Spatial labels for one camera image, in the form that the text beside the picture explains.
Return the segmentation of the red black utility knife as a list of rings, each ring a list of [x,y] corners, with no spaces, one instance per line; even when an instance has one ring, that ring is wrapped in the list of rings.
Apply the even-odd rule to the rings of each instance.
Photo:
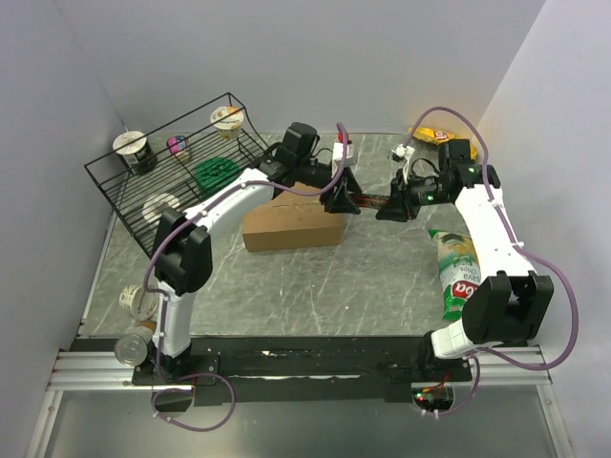
[[[389,197],[372,194],[353,194],[352,199],[360,208],[380,210],[388,204]]]

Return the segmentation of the brown cardboard express box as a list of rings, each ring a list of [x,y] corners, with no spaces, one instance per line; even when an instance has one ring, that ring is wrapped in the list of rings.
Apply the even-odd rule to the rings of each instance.
[[[243,218],[242,238],[251,253],[334,246],[346,225],[342,214],[325,211],[318,196],[283,192]]]

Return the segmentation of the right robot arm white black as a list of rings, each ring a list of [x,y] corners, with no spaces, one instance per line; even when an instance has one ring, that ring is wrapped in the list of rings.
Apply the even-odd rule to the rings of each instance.
[[[442,144],[428,177],[412,170],[412,147],[399,145],[392,154],[404,166],[391,181],[390,196],[376,217],[405,222],[415,219],[424,206],[453,204],[469,230],[481,276],[461,318],[432,332],[432,347],[417,357],[419,373],[435,381],[450,370],[451,359],[478,347],[532,340],[554,285],[518,253],[495,168],[474,162],[466,139]]]

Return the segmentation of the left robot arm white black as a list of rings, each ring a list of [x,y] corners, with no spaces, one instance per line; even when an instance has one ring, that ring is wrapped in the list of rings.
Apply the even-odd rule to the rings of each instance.
[[[235,177],[223,179],[204,202],[161,216],[143,286],[159,298],[153,350],[155,371],[163,381],[176,384],[188,376],[194,301],[213,272],[213,237],[282,193],[298,195],[297,183],[308,186],[305,197],[318,198],[326,212],[359,214],[352,196],[361,189],[351,171],[357,155],[346,127],[336,128],[340,150],[328,164],[314,156],[317,131],[294,122],[281,142]]]

